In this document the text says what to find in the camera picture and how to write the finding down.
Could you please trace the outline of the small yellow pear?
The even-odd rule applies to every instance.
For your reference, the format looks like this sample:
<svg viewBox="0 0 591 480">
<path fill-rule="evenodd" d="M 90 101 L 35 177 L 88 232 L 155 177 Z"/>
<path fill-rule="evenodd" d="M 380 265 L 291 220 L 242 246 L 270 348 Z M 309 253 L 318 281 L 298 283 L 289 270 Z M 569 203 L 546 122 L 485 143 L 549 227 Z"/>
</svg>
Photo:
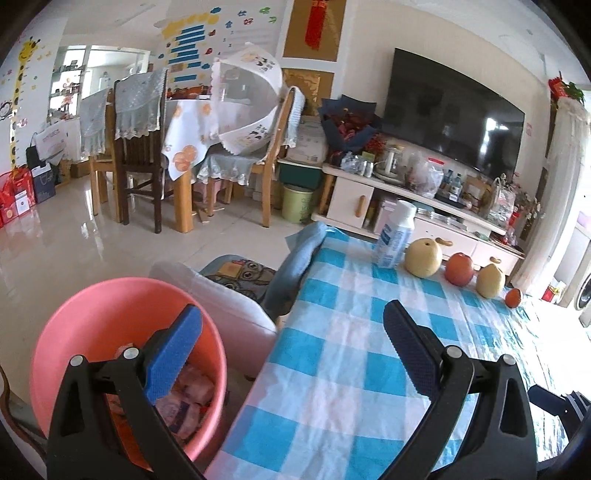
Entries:
<svg viewBox="0 0 591 480">
<path fill-rule="evenodd" d="M 476 290 L 482 297 L 496 298 L 500 295 L 504 285 L 505 275 L 495 263 L 490 263 L 479 270 Z"/>
</svg>

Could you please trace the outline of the light wooden chair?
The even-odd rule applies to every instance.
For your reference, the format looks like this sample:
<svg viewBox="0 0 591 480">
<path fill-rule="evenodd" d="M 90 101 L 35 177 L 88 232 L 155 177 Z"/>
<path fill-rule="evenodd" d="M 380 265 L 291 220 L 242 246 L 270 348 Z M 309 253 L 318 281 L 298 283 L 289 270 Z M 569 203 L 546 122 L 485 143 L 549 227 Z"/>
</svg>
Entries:
<svg viewBox="0 0 591 480">
<path fill-rule="evenodd" d="M 197 169 L 197 180 L 202 184 L 222 180 L 226 185 L 249 185 L 252 174 L 262 177 L 262 225 L 270 227 L 271 187 L 280 154 L 297 145 L 297 128 L 301 122 L 305 97 L 300 88 L 290 86 L 273 121 L 270 141 L 252 153 L 232 155 L 221 144 L 209 148 Z"/>
</svg>

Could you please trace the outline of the clear plastic bag on cabinet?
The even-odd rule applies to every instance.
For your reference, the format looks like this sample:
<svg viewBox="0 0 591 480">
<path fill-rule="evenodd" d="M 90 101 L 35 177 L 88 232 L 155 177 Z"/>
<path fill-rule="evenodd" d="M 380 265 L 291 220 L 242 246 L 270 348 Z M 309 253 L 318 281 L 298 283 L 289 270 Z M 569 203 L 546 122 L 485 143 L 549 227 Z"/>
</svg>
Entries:
<svg viewBox="0 0 591 480">
<path fill-rule="evenodd" d="M 406 185 L 414 193 L 433 199 L 444 179 L 443 166 L 424 156 L 416 156 L 410 161 L 406 175 Z"/>
</svg>

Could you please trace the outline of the white washing machine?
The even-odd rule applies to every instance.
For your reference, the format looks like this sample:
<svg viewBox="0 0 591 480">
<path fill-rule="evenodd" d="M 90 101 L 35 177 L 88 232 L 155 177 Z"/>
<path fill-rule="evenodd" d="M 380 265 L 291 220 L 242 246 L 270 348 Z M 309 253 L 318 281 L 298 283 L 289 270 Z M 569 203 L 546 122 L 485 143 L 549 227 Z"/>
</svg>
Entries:
<svg viewBox="0 0 591 480">
<path fill-rule="evenodd" d="M 579 289 L 575 309 L 581 325 L 588 328 L 591 325 L 591 274 L 585 278 Z"/>
</svg>

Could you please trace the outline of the white electric kettle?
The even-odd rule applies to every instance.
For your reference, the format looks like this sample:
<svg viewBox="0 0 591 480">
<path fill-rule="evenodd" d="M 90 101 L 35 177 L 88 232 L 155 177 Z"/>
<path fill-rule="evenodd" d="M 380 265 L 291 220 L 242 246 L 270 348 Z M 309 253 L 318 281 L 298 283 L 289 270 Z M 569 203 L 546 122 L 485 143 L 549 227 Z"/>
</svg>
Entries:
<svg viewBox="0 0 591 480">
<path fill-rule="evenodd" d="M 374 174 L 389 180 L 403 182 L 405 177 L 404 148 L 399 145 L 388 147 L 382 158 L 377 162 Z"/>
</svg>

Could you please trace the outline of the white blue plastic bag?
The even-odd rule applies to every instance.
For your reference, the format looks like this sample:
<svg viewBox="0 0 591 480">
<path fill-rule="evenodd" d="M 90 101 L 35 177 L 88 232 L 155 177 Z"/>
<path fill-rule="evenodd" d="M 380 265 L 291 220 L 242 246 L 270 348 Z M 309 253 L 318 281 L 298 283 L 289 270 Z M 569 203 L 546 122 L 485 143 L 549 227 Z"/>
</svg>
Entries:
<svg viewBox="0 0 591 480">
<path fill-rule="evenodd" d="M 175 440 L 185 444 L 204 423 L 213 396 L 211 379 L 186 363 L 169 393 L 156 401 L 155 408 Z"/>
</svg>

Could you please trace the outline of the white mesh food cover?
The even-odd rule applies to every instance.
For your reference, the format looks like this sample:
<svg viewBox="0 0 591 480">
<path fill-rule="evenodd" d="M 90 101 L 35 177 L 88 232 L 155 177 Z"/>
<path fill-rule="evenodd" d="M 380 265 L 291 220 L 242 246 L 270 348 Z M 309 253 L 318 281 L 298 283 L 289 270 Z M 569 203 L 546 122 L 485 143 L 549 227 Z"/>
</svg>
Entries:
<svg viewBox="0 0 591 480">
<path fill-rule="evenodd" d="M 263 148 L 273 134 L 281 95 L 280 64 L 262 47 L 247 43 L 242 50 L 216 59 L 211 101 L 222 147 L 232 155 Z"/>
</svg>

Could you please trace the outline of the black flat screen television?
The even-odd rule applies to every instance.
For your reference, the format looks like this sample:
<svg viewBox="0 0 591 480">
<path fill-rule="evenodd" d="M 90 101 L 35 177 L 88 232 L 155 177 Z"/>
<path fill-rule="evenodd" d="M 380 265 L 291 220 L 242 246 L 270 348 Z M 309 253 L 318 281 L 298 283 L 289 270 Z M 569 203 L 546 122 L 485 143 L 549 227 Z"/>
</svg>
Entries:
<svg viewBox="0 0 591 480">
<path fill-rule="evenodd" d="M 441 63 L 394 51 L 382 131 L 495 179 L 512 179 L 525 113 L 497 92 Z"/>
</svg>

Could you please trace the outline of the dark wooden dining chair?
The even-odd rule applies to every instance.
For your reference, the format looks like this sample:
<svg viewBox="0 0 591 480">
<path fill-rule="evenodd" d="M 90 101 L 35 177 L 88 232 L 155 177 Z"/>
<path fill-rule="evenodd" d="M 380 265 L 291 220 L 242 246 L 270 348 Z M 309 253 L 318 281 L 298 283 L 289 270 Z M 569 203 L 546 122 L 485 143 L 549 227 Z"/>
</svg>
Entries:
<svg viewBox="0 0 591 480">
<path fill-rule="evenodd" d="M 153 205 L 154 232 L 162 230 L 163 121 L 167 70 L 131 75 L 114 85 L 113 155 L 120 222 L 129 223 L 129 197 Z"/>
</svg>

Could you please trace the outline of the green waste bin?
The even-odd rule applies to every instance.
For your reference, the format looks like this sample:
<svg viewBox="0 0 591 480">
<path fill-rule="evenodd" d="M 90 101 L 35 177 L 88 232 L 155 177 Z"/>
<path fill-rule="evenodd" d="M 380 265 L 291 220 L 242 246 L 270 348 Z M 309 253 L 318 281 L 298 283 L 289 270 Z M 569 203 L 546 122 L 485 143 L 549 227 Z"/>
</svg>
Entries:
<svg viewBox="0 0 591 480">
<path fill-rule="evenodd" d="M 313 200 L 314 191 L 296 185 L 284 185 L 283 206 L 281 206 L 283 219 L 294 224 L 307 223 L 311 217 Z"/>
</svg>

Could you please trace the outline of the red chinese knot decoration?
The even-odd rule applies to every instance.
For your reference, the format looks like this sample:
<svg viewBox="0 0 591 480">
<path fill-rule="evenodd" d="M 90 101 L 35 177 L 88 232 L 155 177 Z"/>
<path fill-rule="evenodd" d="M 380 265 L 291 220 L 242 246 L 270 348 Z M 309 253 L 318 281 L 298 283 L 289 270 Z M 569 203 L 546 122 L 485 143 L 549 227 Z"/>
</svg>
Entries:
<svg viewBox="0 0 591 480">
<path fill-rule="evenodd" d="M 304 42 L 313 50 L 320 49 L 322 31 L 327 18 L 329 2 L 325 0 L 311 0 L 308 12 L 308 23 L 304 33 Z"/>
</svg>

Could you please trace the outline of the red gift boxes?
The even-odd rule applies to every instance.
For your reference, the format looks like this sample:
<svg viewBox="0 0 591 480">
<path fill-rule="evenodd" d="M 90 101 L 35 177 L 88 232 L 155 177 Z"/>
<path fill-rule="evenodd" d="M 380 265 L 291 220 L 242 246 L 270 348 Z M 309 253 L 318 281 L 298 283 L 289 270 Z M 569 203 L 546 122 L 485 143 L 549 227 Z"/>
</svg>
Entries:
<svg viewBox="0 0 591 480">
<path fill-rule="evenodd" d="M 18 167 L 1 175 L 1 226 L 29 212 L 35 205 L 33 177 L 27 167 Z"/>
</svg>

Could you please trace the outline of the white tv cabinet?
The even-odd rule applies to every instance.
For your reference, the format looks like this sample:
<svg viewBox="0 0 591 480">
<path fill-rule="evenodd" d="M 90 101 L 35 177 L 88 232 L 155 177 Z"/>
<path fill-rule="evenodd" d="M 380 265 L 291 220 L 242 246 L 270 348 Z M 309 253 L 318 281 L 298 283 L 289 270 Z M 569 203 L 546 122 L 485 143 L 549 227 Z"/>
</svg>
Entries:
<svg viewBox="0 0 591 480">
<path fill-rule="evenodd" d="M 325 180 L 320 203 L 311 214 L 312 220 L 376 240 L 394 207 L 407 202 L 417 208 L 411 239 L 440 240 L 444 259 L 464 253 L 472 258 L 476 269 L 495 263 L 507 276 L 525 259 L 520 250 L 496 239 L 505 233 L 504 229 L 467 209 L 424 198 L 375 177 L 363 177 L 328 165 L 322 167 L 322 172 Z"/>
</svg>

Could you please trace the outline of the white milk bottle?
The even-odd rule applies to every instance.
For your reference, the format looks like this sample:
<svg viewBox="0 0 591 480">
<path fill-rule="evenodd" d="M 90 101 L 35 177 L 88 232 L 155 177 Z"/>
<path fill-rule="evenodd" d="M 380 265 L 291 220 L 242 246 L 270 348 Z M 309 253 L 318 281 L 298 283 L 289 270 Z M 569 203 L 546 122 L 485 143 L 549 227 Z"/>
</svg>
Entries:
<svg viewBox="0 0 591 480">
<path fill-rule="evenodd" d="M 374 248 L 373 263 L 377 267 L 391 269 L 402 261 L 415 229 L 416 212 L 412 203 L 398 201 Z"/>
</svg>

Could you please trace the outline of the white stool cushion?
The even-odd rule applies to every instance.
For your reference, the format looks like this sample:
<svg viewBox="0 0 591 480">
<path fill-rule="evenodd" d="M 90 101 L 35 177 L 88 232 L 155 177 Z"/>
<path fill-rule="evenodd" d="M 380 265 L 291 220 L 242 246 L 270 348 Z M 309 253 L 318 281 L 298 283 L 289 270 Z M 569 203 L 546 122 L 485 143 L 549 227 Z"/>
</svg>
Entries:
<svg viewBox="0 0 591 480">
<path fill-rule="evenodd" d="M 256 377 L 276 344 L 279 328 L 255 300 L 200 275 L 179 262 L 158 261 L 149 277 L 169 283 L 204 308 L 217 327 L 228 367 Z"/>
</svg>

